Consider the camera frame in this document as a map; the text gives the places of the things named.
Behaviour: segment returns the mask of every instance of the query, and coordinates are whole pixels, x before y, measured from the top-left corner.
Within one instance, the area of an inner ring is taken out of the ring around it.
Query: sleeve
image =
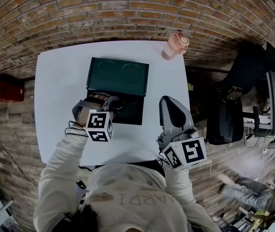
[[[39,181],[39,200],[34,211],[34,225],[38,232],[52,231],[65,214],[77,209],[76,174],[87,141],[84,130],[73,126],[56,146]]]
[[[166,192],[180,203],[191,224],[199,226],[204,232],[221,232],[206,210],[196,203],[188,173],[189,169],[168,170]]]

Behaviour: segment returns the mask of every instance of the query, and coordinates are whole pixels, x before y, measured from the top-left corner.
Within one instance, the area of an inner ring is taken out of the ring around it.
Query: wall
[[[186,65],[228,70],[239,43],[275,46],[273,0],[0,0],[0,73],[35,75],[40,52],[107,40],[191,41]]]

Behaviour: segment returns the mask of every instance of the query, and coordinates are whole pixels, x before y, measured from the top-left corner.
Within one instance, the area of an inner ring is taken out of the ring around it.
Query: red box
[[[0,102],[22,102],[24,87],[0,80]]]

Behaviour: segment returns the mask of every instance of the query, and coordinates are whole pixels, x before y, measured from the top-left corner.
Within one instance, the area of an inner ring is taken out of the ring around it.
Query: chair backrest
[[[264,50],[259,44],[244,42],[224,80],[224,86],[240,87],[246,94],[269,70],[275,72],[275,49],[269,43],[267,50]]]

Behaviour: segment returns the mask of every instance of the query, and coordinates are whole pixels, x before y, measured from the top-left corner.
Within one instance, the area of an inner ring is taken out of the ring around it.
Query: jeans
[[[225,185],[222,194],[250,205],[258,210],[267,211],[275,193],[268,186],[261,184],[249,178],[241,177],[237,186]]]

